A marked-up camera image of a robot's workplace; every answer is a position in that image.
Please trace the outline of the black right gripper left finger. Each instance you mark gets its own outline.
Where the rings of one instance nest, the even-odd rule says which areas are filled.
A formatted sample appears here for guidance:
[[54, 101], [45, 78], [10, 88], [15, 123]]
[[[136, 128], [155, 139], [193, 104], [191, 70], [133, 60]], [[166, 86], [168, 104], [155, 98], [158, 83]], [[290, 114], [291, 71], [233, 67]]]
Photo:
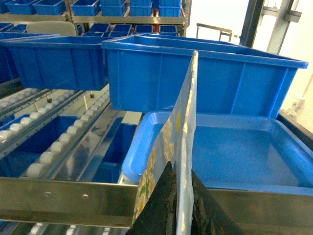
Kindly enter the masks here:
[[168, 162], [146, 206], [126, 234], [174, 235], [176, 205], [177, 178]]

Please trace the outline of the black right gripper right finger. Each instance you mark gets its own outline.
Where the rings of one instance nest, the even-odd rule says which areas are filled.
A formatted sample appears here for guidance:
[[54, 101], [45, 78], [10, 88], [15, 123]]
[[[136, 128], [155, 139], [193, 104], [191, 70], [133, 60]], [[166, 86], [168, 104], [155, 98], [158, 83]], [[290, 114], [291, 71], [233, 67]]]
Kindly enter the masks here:
[[225, 213], [209, 190], [192, 172], [194, 193], [192, 235], [243, 235], [245, 232]]

